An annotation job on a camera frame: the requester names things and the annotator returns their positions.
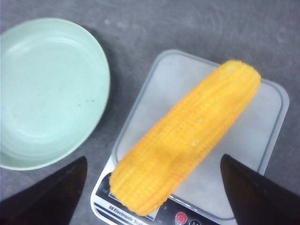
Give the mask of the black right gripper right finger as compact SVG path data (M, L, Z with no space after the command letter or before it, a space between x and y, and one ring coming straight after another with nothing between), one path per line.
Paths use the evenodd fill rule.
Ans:
M220 161L227 199L239 225L298 225L300 197L228 154Z

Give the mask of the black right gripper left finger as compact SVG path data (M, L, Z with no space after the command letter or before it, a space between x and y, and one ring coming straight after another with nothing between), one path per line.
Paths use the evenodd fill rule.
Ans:
M68 225L83 192L87 159L80 157L0 202L2 225Z

